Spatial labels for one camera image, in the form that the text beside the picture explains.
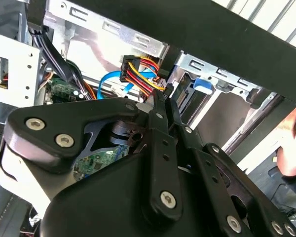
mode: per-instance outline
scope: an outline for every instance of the motherboard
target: motherboard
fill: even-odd
[[[129,147],[119,145],[98,151],[88,157],[79,159],[74,166],[74,178],[79,181],[103,169],[128,154]]]

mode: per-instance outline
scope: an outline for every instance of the orange wire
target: orange wire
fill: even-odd
[[[143,89],[137,84],[137,82],[132,81],[132,80],[130,80],[129,78],[126,78],[126,80],[127,80],[128,82],[134,84],[135,86],[137,86],[137,87],[139,88],[139,90],[140,90],[143,94],[145,94],[146,96],[149,96],[149,94],[148,94],[145,90],[143,90]]]
[[[155,85],[153,82],[151,82],[150,80],[148,80],[146,77],[144,77],[143,75],[141,75],[135,68],[134,65],[130,62],[128,62],[128,65],[131,68],[131,72],[133,72],[134,74],[136,74],[137,76],[139,76],[142,80],[144,80],[145,82],[147,82],[150,86],[152,86],[153,88],[157,89],[157,90],[162,90],[164,91],[164,88],[158,85]]]
[[[45,81],[39,86],[38,91],[37,91],[38,93],[48,83],[48,81],[53,78],[53,75],[54,75],[54,72],[51,72],[45,76],[45,78],[44,78]]]
[[[94,100],[96,100],[97,97],[95,96],[95,93],[94,93],[94,91],[92,90],[91,86],[90,86],[88,83],[86,83],[86,82],[84,82],[84,84],[85,84],[87,90],[89,91],[89,93],[91,94],[91,97],[92,97]]]
[[[159,66],[154,61],[152,61],[150,58],[147,58],[147,57],[140,57],[140,58],[151,62],[157,68],[157,70],[159,70]]]
[[[158,76],[157,73],[154,70],[152,70],[149,66],[143,65],[143,64],[141,66],[143,66],[145,68],[148,68],[153,74],[155,74],[156,76]]]

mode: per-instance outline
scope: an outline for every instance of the hand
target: hand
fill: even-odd
[[[277,153],[277,166],[285,176],[296,175],[296,108],[278,125],[279,135],[283,137]]]

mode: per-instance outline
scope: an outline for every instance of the yellow wire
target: yellow wire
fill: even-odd
[[[130,68],[134,71],[134,73],[137,74],[137,76],[139,76],[141,79],[143,79],[145,82],[147,82],[149,85],[151,85],[153,88],[156,88],[158,90],[164,90],[163,87],[157,86],[155,84],[153,84],[152,82],[150,82],[147,78],[145,78],[143,75],[141,75],[131,63],[128,63],[128,65],[130,66]]]
[[[159,66],[154,62],[154,61],[152,61],[150,58],[146,58],[146,57],[140,57],[141,59],[145,59],[145,60],[148,60],[148,61],[150,61],[152,64],[154,64],[154,66],[157,68],[157,69],[159,69]]]

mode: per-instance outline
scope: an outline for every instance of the metal sheet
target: metal sheet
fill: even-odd
[[[15,106],[0,102],[0,124],[5,124],[8,115],[16,108]]]
[[[18,29],[18,41],[31,45],[32,37],[28,32],[28,25],[25,13],[25,4],[22,5],[21,11],[19,13],[19,29]]]
[[[69,1],[49,1],[46,10],[54,16],[72,22],[92,32],[96,32],[98,35],[96,34],[95,38],[97,38],[97,36],[100,37],[100,34],[101,38],[110,36],[113,42],[118,39],[125,43],[124,46],[130,45],[132,48],[154,57],[161,57],[166,49],[166,46],[160,41],[136,32],[118,22],[100,16]],[[111,42],[108,42],[108,44],[111,48],[114,45],[111,44]]]
[[[199,76],[203,80],[210,82],[214,87],[216,87],[216,90],[222,91],[222,89],[217,87],[217,85],[222,82],[232,85],[233,89],[229,92],[243,97],[244,100],[246,100],[252,89],[261,89],[258,85],[248,82],[230,72],[225,71],[224,69],[211,65],[210,63],[189,54],[182,53],[178,58],[176,65],[180,69],[195,75],[192,77],[193,79],[195,79],[196,76]]]
[[[120,71],[123,55],[146,55],[119,38],[70,24],[51,13],[45,15],[44,23],[54,29],[57,50],[91,79],[100,80],[108,72]]]
[[[16,0],[0,0],[0,19],[17,17],[21,10],[21,3]]]
[[[219,4],[222,3],[222,1],[220,0],[214,1]],[[296,0],[264,1],[263,5],[260,6],[260,9],[258,9],[258,5],[261,4],[262,1],[263,0],[260,0],[259,2],[257,0],[238,0],[233,6],[232,11],[248,20],[251,20],[259,27],[268,30],[277,37],[281,38],[282,40],[286,40],[288,43],[296,47]],[[255,15],[254,19],[250,19],[250,16],[252,15]],[[240,136],[241,134],[242,131],[238,130],[233,137]],[[279,138],[277,137],[275,131],[272,131],[262,140],[260,140],[260,138],[255,141],[251,140],[252,142],[254,142],[255,145],[257,145],[256,147],[247,142],[247,140],[249,139],[250,138],[245,139],[245,145],[241,144],[241,146],[233,155],[235,160],[240,160],[241,152],[239,151],[246,150],[246,146],[250,146],[253,148],[247,155],[246,153],[242,154],[242,156],[244,156],[244,159],[241,160],[239,163],[239,167],[241,167],[242,170],[247,170],[247,172],[251,172],[269,154],[271,154],[275,149],[279,147]],[[230,145],[230,141],[228,141],[223,146],[224,149],[226,149]]]
[[[202,104],[203,106],[201,106],[199,110],[195,111],[195,115],[193,119],[188,124],[190,128],[194,130],[198,126],[198,124],[204,118],[204,116],[212,107],[212,105],[215,103],[215,101],[217,100],[220,94],[221,94],[220,91],[215,91],[213,95],[210,96],[209,100],[206,103]]]
[[[250,104],[234,94],[221,93],[201,120],[197,129],[204,144],[215,143],[219,147],[232,137],[245,122]]]
[[[50,2],[59,4],[58,0]],[[67,5],[60,4],[55,7],[57,12],[53,14],[69,15],[73,21],[77,21],[77,25],[84,24],[85,28],[102,29],[103,24],[94,25],[94,18],[91,17],[93,15],[83,11],[89,9],[97,15],[132,28],[159,42],[173,45],[212,65],[296,101],[296,90],[287,86],[287,78],[292,76],[296,84],[296,49],[218,4],[208,0],[71,2],[81,8],[76,11],[77,8],[68,9]],[[41,7],[35,1],[32,4],[33,7]],[[152,24],[147,23],[147,19],[143,17],[145,14],[153,19]],[[33,18],[33,22],[37,21],[39,16]]]
[[[9,200],[0,220],[0,237],[16,237],[20,235],[20,228],[25,218],[29,204],[25,200],[13,195]]]
[[[260,108],[257,110],[255,109],[250,109],[248,111],[247,117],[245,118],[244,123],[238,128],[237,131],[231,136],[231,138],[223,145],[222,149],[229,154],[230,153],[230,148],[232,145],[235,143],[239,137],[243,136],[248,129],[263,115],[265,112],[265,109],[271,101],[275,98],[276,93],[271,93],[267,99],[261,104]]]
[[[0,87],[0,102],[15,107],[33,106],[40,50],[0,35],[0,57],[9,63],[8,89]]]

